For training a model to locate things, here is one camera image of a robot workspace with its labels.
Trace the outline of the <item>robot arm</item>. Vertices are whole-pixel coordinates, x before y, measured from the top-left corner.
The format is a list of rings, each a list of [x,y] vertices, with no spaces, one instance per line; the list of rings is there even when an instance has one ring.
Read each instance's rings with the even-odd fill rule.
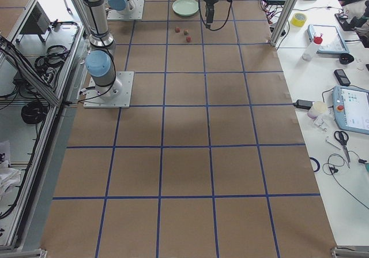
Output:
[[[113,54],[115,40],[109,30],[109,21],[142,19],[144,0],[71,0],[88,33],[91,51],[85,67],[91,75],[91,89],[82,100],[89,109],[128,108],[133,86],[133,72],[115,69]],[[214,5],[219,0],[205,1],[205,26],[213,23]]]
[[[107,0],[107,2],[110,8],[116,10],[120,14],[129,14],[135,9],[133,0]]]

